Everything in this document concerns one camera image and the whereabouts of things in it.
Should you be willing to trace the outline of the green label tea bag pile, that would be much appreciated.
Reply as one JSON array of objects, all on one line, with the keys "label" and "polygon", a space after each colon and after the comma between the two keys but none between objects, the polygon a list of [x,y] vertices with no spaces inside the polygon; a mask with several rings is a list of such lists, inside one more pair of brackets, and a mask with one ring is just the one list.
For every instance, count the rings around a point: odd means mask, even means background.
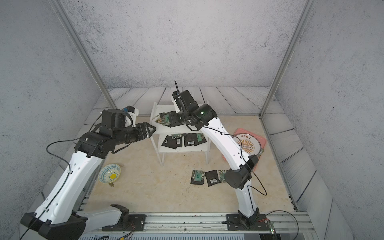
[{"label": "green label tea bag pile", "polygon": [[156,116],[155,122],[170,128],[172,126],[171,113],[160,113]]}]

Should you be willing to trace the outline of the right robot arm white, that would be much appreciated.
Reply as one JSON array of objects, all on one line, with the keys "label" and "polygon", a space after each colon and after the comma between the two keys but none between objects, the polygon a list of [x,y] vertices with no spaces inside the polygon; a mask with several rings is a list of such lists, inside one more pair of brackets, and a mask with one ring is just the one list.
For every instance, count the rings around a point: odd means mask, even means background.
[{"label": "right robot arm white", "polygon": [[226,182],[235,189],[239,202],[240,223],[246,229],[257,221],[259,209],[252,191],[252,173],[259,159],[244,152],[234,136],[225,129],[217,113],[208,104],[201,106],[189,91],[172,93],[176,111],[171,116],[171,126],[185,125],[191,131],[202,131],[220,150],[229,163],[230,170],[224,175]]}]

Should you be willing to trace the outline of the floral tea bag green label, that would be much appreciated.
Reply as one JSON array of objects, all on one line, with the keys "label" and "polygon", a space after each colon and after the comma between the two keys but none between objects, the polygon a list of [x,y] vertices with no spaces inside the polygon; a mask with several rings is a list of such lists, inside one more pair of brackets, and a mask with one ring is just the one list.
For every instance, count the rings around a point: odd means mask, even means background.
[{"label": "floral tea bag green label", "polygon": [[228,170],[218,170],[218,175],[221,183],[226,183],[225,174],[228,172]]}]

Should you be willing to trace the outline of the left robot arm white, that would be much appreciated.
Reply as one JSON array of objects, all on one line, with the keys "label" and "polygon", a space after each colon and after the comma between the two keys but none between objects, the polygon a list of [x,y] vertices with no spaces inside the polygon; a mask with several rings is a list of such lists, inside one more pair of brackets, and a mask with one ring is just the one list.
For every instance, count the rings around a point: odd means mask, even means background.
[{"label": "left robot arm white", "polygon": [[136,109],[109,109],[101,113],[101,123],[77,141],[67,168],[55,187],[33,213],[26,213],[21,224],[47,240],[78,240],[84,233],[104,228],[126,231],[132,228],[129,210],[119,204],[98,212],[75,212],[74,206],[83,188],[108,153],[117,153],[117,145],[150,138],[156,127],[136,123]]}]

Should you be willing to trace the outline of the black tea bag barcode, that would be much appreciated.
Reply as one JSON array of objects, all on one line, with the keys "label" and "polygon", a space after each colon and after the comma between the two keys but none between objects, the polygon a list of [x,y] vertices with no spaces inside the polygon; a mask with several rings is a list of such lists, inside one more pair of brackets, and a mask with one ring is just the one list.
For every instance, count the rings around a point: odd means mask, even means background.
[{"label": "black tea bag barcode", "polygon": [[221,183],[217,170],[205,172],[205,179],[207,180],[208,187]]}]

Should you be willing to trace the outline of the jasmine tea bag floral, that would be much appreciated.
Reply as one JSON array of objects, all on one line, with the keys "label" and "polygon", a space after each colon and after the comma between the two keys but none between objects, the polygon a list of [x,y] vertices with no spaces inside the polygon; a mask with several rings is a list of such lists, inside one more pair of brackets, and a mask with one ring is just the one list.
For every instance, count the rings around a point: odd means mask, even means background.
[{"label": "jasmine tea bag floral", "polygon": [[193,170],[191,175],[191,185],[203,185],[205,183],[205,172]]}]

